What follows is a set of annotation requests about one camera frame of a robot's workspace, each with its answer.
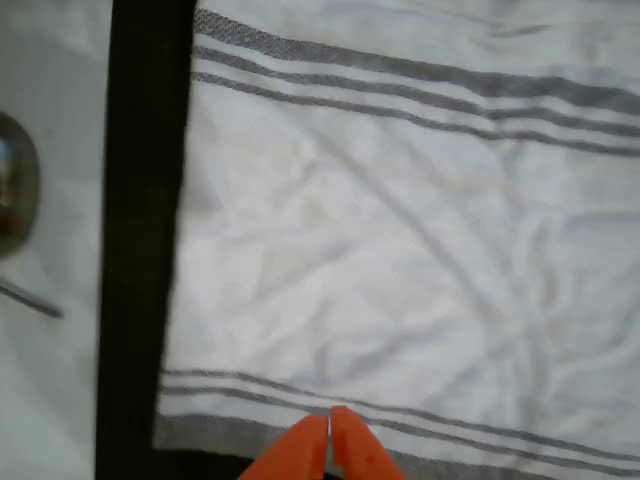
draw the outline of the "striped towel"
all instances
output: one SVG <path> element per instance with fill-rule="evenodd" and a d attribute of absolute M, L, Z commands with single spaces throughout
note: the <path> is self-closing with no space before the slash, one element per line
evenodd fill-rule
<path fill-rule="evenodd" d="M 409 478 L 640 478 L 639 46 L 636 1 L 200 0 L 156 446 L 343 404 Z"/>

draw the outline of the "white towel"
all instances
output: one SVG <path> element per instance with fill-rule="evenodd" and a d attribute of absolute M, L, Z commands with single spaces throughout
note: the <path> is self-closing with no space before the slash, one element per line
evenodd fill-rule
<path fill-rule="evenodd" d="M 638 2 L 201 0 L 195 32 L 157 447 L 345 404 L 409 478 L 640 477 Z"/>

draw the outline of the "orange clip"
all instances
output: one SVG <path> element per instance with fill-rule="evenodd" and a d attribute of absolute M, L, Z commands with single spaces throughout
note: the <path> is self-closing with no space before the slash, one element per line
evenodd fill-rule
<path fill-rule="evenodd" d="M 389 453 L 348 407 L 331 409 L 335 464 L 345 480 L 405 480 Z M 238 480 L 322 480 L 329 445 L 329 418 L 310 415 L 296 423 Z"/>

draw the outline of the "gray stripe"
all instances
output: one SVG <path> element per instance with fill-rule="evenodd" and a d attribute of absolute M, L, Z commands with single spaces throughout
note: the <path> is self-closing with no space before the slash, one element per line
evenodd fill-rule
<path fill-rule="evenodd" d="M 483 108 L 473 102 L 451 98 L 437 93 L 431 93 L 418 88 L 392 83 L 365 82 L 353 80 L 337 75 L 303 74 L 278 72 L 266 68 L 258 63 L 240 58 L 235 55 L 220 52 L 211 48 L 195 46 L 193 56 L 203 60 L 229 65 L 234 68 L 248 72 L 264 75 L 269 78 L 277 78 L 289 83 L 301 85 L 325 85 L 338 87 L 358 92 L 378 93 L 392 95 L 413 100 L 424 105 L 429 105 L 446 110 L 468 113 L 495 122 L 498 127 L 507 120 L 524 118 L 544 120 L 560 127 L 572 128 L 576 130 L 587 130 L 607 133 L 617 136 L 628 136 L 632 138 L 640 137 L 640 127 L 624 125 L 612 122 L 600 122 L 587 120 L 584 118 L 570 117 L 554 110 L 543 107 L 511 108 L 511 109 L 488 109 Z"/>
<path fill-rule="evenodd" d="M 158 415 L 154 445 L 162 449 L 205 450 L 256 458 L 285 431 L 285 428 L 242 418 Z M 409 480 L 551 480 L 510 468 L 430 460 L 393 450 L 389 450 L 389 454 Z"/>
<path fill-rule="evenodd" d="M 579 107 L 598 107 L 631 115 L 640 114 L 640 96 L 627 90 L 583 85 L 558 76 L 533 77 L 495 72 L 473 72 L 359 52 L 316 42 L 291 40 L 263 32 L 209 10 L 197 10 L 196 33 L 231 45 L 251 48 L 282 60 L 333 63 L 361 70 L 385 72 L 430 82 L 452 83 L 483 97 L 531 98 L 551 96 Z"/>
<path fill-rule="evenodd" d="M 549 137 L 539 132 L 531 130 L 512 131 L 512 132 L 495 132 L 480 130 L 478 128 L 470 127 L 467 125 L 458 125 L 451 123 L 442 123 L 435 120 L 428 120 L 417 115 L 399 110 L 396 108 L 378 107 L 370 105 L 360 105 L 357 103 L 345 102 L 341 100 L 331 100 L 326 98 L 309 97 L 303 95 L 289 95 L 282 92 L 276 92 L 273 90 L 267 90 L 265 88 L 248 85 L 234 80 L 219 77 L 218 75 L 212 75 L 210 73 L 193 72 L 191 74 L 192 79 L 211 83 L 214 85 L 220 85 L 222 87 L 231 88 L 239 92 L 250 93 L 261 97 L 269 98 L 271 100 L 277 100 L 279 102 L 289 102 L 296 105 L 311 105 L 318 107 L 336 108 L 338 110 L 345 110 L 350 112 L 364 113 L 367 115 L 373 115 L 376 117 L 397 118 L 400 120 L 406 120 L 419 127 L 428 128 L 432 130 L 441 130 L 451 133 L 466 133 L 473 135 L 484 140 L 499 141 L 499 140 L 527 140 L 532 142 L 538 142 L 545 145 L 558 145 L 566 148 L 573 148 L 576 150 L 583 150 L 593 153 L 605 153 L 608 155 L 620 155 L 629 157 L 640 157 L 640 149 L 632 147 L 613 147 L 608 145 L 599 145 L 596 143 L 585 142 L 582 140 L 561 140 L 553 137 Z"/>
<path fill-rule="evenodd" d="M 541 435 L 536 435 L 534 433 L 524 432 L 520 430 L 513 430 L 510 428 L 498 428 L 498 427 L 493 427 L 491 425 L 484 425 L 481 423 L 465 422 L 463 420 L 447 418 L 440 415 L 436 415 L 434 413 L 425 412 L 422 410 L 416 410 L 412 408 L 380 406 L 380 405 L 375 405 L 373 403 L 364 402 L 361 400 L 353 400 L 353 399 L 344 398 L 344 397 L 330 397 L 327 395 L 321 395 L 315 392 L 310 392 L 307 390 L 291 387 L 289 385 L 274 382 L 272 380 L 255 377 L 253 375 L 248 375 L 246 373 L 216 371 L 216 370 L 165 370 L 163 374 L 167 376 L 175 376 L 175 377 L 237 378 L 245 382 L 264 385 L 277 390 L 281 390 L 283 392 L 301 394 L 301 395 L 306 395 L 308 397 L 313 397 L 313 398 L 322 398 L 322 399 L 332 400 L 336 403 L 351 403 L 353 405 L 360 405 L 360 406 L 371 408 L 373 410 L 378 410 L 381 412 L 412 415 L 414 417 L 418 417 L 423 420 L 427 420 L 435 423 L 441 423 L 443 425 L 461 427 L 461 428 L 466 428 L 468 430 L 474 430 L 474 431 L 483 432 L 483 433 L 491 433 L 494 435 L 499 435 L 499 436 L 508 437 L 508 438 L 517 438 L 520 440 L 525 440 L 527 442 L 538 443 L 540 445 L 545 445 L 549 447 L 561 448 L 565 450 L 573 450 L 575 452 L 585 453 L 587 455 L 591 455 L 595 457 L 606 458 L 610 460 L 632 461 L 632 462 L 640 461 L 640 456 L 638 455 L 606 452 L 604 450 L 599 450 L 597 448 L 587 447 L 586 445 L 580 445 L 578 443 L 567 442 L 564 440 L 557 440 L 549 437 L 543 437 Z"/>
<path fill-rule="evenodd" d="M 162 387 L 161 392 L 167 396 L 183 396 L 194 394 L 220 394 L 227 397 L 241 398 L 256 403 L 262 403 L 266 405 L 274 405 L 284 408 L 291 408 L 295 410 L 302 410 L 311 414 L 328 415 L 329 409 L 322 407 L 314 407 L 310 405 L 304 405 L 300 403 L 283 400 L 280 398 L 272 397 L 269 395 L 262 395 L 253 392 L 246 392 L 244 390 L 238 390 L 236 388 L 227 387 L 205 387 L 205 388 L 188 388 L 188 387 Z M 547 463 L 550 465 L 556 465 L 559 467 L 576 468 L 582 470 L 591 470 L 593 472 L 606 473 L 607 475 L 613 475 L 616 477 L 640 477 L 640 470 L 617 468 L 608 465 L 600 465 L 591 462 L 585 462 L 584 460 L 576 460 L 571 458 L 561 458 L 553 455 L 546 455 L 536 453 L 531 450 L 521 450 L 518 448 L 510 448 L 501 445 L 491 445 L 477 440 L 471 440 L 468 438 L 458 437 L 456 435 L 450 435 L 442 432 L 434 432 L 422 427 L 416 427 L 415 425 L 407 425 L 405 423 L 396 422 L 393 420 L 384 420 L 379 418 L 370 418 L 366 415 L 360 415 L 360 417 L 368 425 L 379 425 L 381 427 L 390 428 L 398 432 L 406 433 L 408 435 L 414 435 L 422 438 L 432 438 L 442 442 L 456 443 L 459 445 L 465 445 L 467 447 L 475 448 L 487 453 L 495 453 L 501 455 L 509 455 L 514 458 L 523 460 L 533 460 L 540 463 Z"/>

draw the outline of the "cloth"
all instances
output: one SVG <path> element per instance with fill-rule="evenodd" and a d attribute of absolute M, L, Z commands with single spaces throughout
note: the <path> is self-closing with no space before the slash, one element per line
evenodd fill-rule
<path fill-rule="evenodd" d="M 194 22 L 156 446 L 343 404 L 409 478 L 640 477 L 640 4 Z"/>

